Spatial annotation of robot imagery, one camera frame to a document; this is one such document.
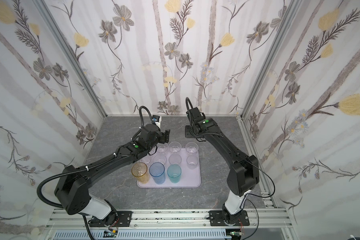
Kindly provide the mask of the frosted textured plastic cup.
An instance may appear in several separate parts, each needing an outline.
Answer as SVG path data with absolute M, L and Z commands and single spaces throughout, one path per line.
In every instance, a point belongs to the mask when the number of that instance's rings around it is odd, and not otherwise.
M 171 142 L 169 144 L 169 151 L 171 154 L 177 154 L 182 150 L 182 145 L 179 142 Z

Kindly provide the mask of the blue textured plastic cup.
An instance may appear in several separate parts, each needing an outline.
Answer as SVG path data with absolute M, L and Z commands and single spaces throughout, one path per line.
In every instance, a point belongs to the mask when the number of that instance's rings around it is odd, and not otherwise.
M 153 163 L 149 168 L 149 173 L 157 185 L 161 185 L 165 182 L 165 166 L 162 163 Z

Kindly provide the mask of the yellow transparent plastic cup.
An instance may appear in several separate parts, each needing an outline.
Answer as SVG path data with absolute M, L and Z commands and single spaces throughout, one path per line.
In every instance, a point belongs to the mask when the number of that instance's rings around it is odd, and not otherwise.
M 146 184 L 150 180 L 148 166 L 145 163 L 136 163 L 131 169 L 131 173 L 139 183 Z

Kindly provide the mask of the teal textured plastic cup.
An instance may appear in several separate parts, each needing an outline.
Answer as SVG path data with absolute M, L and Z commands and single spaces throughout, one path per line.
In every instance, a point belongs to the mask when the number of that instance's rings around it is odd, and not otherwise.
M 181 179 L 182 169 L 179 165 L 170 165 L 167 170 L 168 177 L 173 184 L 177 184 Z

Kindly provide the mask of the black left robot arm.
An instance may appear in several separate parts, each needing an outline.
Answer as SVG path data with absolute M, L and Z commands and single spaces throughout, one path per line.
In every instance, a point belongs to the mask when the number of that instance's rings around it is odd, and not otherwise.
M 147 124 L 140 128 L 136 137 L 117 147 L 109 156 L 78 168 L 70 165 L 61 174 L 43 180 L 37 187 L 37 195 L 45 204 L 65 209 L 68 215 L 92 215 L 103 220 L 113 211 L 113 207 L 107 201 L 92 197 L 89 189 L 116 170 L 138 162 L 157 144 L 168 143 L 169 140 L 169 130 L 161 132 L 157 125 Z M 54 194 L 58 203 L 48 200 L 42 193 L 43 186 L 56 179 L 59 181 Z

